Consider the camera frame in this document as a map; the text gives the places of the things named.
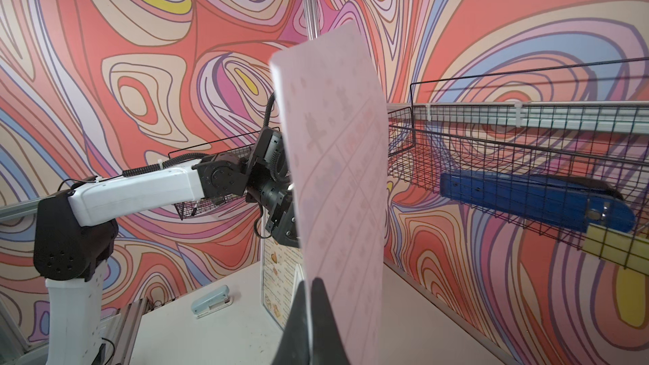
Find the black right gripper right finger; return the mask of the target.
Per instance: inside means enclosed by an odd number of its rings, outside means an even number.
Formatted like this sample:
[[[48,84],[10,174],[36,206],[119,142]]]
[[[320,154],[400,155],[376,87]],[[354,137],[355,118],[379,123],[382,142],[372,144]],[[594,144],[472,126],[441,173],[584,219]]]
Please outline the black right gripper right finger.
[[[315,278],[311,285],[311,363],[320,365],[349,365],[339,334],[326,285]]]

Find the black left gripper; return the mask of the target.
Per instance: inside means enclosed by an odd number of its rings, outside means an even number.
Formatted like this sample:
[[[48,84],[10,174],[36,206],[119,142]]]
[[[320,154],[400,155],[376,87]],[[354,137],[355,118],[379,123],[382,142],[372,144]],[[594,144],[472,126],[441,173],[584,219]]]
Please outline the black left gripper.
[[[285,185],[267,182],[260,189],[260,202],[268,211],[265,230],[280,245],[298,248],[297,220],[292,191]]]

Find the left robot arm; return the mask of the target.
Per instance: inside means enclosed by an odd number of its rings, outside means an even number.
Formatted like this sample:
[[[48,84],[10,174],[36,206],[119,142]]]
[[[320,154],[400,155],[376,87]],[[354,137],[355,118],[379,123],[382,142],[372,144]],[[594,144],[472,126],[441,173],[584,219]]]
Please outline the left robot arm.
[[[50,299],[47,362],[104,363],[101,299],[120,217],[171,204],[180,217],[196,216],[236,197],[260,208],[258,238],[299,245],[282,132],[268,123],[253,145],[188,152],[117,177],[89,178],[42,199],[33,263]]]

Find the hand-drawn colourful menu sheet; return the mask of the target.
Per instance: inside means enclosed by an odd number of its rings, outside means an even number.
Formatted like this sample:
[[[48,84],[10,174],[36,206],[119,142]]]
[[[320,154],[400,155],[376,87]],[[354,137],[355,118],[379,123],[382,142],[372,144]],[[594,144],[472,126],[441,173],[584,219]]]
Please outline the hand-drawn colourful menu sheet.
[[[380,353],[388,202],[387,104],[353,22],[270,59],[303,256],[311,363],[311,285],[321,278],[350,364]]]

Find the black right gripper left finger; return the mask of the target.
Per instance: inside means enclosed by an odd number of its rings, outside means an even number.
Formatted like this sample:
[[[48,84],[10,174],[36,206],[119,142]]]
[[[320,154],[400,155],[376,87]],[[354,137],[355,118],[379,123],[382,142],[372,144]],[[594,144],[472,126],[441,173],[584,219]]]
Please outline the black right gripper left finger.
[[[304,281],[297,284],[292,307],[272,365],[309,365],[309,331]]]

